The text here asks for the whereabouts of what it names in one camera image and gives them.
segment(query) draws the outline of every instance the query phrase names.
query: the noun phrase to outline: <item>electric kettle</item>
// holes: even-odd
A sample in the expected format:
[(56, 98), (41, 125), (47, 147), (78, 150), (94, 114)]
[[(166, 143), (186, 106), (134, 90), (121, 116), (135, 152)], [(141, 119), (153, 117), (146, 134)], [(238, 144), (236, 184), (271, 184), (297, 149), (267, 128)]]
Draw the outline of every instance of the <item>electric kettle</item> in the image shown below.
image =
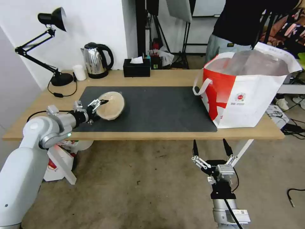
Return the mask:
[[(81, 48), (84, 56), (88, 76), (92, 79), (100, 79), (108, 75), (113, 66), (113, 54), (111, 50), (102, 44), (90, 42)], [(110, 56), (110, 64), (107, 65), (103, 51), (107, 51)]]

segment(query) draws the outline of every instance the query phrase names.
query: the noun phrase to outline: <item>lamp base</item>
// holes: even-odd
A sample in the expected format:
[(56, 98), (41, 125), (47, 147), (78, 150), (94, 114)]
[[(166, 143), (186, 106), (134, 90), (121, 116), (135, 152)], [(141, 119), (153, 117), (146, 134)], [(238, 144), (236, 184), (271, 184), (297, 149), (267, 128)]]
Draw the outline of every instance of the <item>lamp base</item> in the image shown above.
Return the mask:
[(54, 74), (51, 84), (56, 87), (65, 86), (73, 81), (73, 76), (69, 73)]

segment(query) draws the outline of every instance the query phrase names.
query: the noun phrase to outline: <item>wooden table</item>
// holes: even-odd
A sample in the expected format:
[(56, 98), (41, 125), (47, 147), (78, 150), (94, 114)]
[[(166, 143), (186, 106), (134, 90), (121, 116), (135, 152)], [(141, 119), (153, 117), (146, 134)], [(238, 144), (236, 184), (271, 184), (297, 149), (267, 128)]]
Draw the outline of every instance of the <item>wooden table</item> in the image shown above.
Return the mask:
[[(125, 78), (123, 71), (113, 70), (103, 79), (89, 78), (79, 81), (77, 92), (70, 97), (57, 98), (44, 90), (9, 128), (3, 139), (21, 140), (22, 129), (27, 118), (37, 111), (46, 110), (48, 105), (54, 104), (59, 110), (71, 110), (74, 101), (79, 100), (87, 86), (193, 86), (197, 74), (198, 70), (154, 70), (151, 71), (150, 77)], [(50, 90), (71, 94), (75, 90), (75, 83), (63, 87), (50, 86)], [(258, 125), (253, 128), (219, 129), (217, 132), (73, 132), (69, 140), (209, 140), (223, 138), (241, 140), (234, 150), (239, 159), (254, 139), (283, 139), (284, 135), (273, 121), (264, 115)]]

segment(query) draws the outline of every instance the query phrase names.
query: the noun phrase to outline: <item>desk lamp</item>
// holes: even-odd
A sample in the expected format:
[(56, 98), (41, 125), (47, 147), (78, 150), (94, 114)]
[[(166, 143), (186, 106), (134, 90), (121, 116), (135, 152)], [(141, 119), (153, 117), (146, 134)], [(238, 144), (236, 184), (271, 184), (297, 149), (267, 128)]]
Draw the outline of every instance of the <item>desk lamp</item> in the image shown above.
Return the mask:
[[(65, 18), (66, 18), (66, 14), (62, 7), (55, 9), (51, 14), (39, 13), (38, 14), (39, 22), (44, 24), (48, 29), (44, 33), (40, 34), (39, 36), (37, 36), (34, 39), (30, 40), (29, 42), (25, 43), (24, 45), (15, 48), (15, 52), (17, 54), (19, 54), (19, 55), (33, 61), (34, 63), (44, 67), (45, 69), (53, 72), (53, 76), (51, 79), (51, 83), (53, 86), (67, 85), (73, 81), (73, 76), (69, 73), (61, 73), (60, 71), (58, 71), (58, 68), (45, 64), (45, 63), (35, 59), (34, 57), (28, 55), (28, 52), (55, 36), (56, 30), (52, 28), (52, 25), (55, 25), (57, 28), (59, 28), (62, 31), (66, 31), (64, 22), (63, 22), (65, 20)], [(35, 40), (37, 40), (38, 38), (40, 38), (46, 34), (49, 34), (48, 38), (46, 38), (45, 40), (40, 41), (36, 44), (32, 44), (32, 42), (34, 42)]]

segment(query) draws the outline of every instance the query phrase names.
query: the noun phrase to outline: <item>bowl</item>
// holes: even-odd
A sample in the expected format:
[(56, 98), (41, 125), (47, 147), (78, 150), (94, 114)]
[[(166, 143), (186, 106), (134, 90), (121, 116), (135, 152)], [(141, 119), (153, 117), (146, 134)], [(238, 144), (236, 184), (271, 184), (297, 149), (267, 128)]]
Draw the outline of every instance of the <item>bowl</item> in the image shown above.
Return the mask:
[(125, 107), (125, 100), (119, 92), (107, 92), (102, 94), (98, 99), (109, 100), (109, 102), (101, 105), (96, 111), (96, 114), (105, 120), (116, 119)]

